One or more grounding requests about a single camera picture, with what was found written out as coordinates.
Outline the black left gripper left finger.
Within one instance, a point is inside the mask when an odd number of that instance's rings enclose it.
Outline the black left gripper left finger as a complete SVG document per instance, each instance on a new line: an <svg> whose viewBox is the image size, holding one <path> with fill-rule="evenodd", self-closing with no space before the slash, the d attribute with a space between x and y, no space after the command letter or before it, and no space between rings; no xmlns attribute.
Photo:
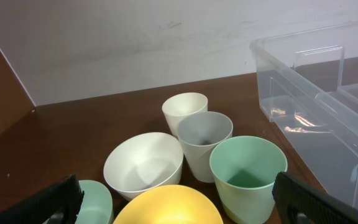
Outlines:
<svg viewBox="0 0 358 224"><path fill-rule="evenodd" d="M75 223L84 196L71 174L0 212L0 223Z"/></svg>

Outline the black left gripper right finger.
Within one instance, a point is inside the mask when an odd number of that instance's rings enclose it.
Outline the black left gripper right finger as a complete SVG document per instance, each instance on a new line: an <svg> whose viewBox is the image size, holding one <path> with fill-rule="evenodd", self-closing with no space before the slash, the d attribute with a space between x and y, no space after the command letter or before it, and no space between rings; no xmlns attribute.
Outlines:
<svg viewBox="0 0 358 224"><path fill-rule="evenodd" d="M272 195L282 223L358 224L357 209L288 172L277 174Z"/></svg>

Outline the mint green small bowl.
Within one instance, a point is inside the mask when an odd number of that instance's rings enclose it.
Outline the mint green small bowl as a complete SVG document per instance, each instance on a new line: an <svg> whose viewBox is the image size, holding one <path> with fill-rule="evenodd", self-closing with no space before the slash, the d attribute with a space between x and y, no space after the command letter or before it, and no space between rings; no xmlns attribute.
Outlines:
<svg viewBox="0 0 358 224"><path fill-rule="evenodd" d="M114 212L108 188L95 180L80 180L79 184L85 195L75 224L111 224Z"/></svg>

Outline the yellow small bowl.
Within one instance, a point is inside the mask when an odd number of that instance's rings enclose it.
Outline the yellow small bowl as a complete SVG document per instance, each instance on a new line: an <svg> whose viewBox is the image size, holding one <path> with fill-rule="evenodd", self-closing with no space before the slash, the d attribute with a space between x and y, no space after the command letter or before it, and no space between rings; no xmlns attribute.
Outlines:
<svg viewBox="0 0 358 224"><path fill-rule="evenodd" d="M223 219L210 199L184 185L164 185L131 200L114 224L222 224Z"/></svg>

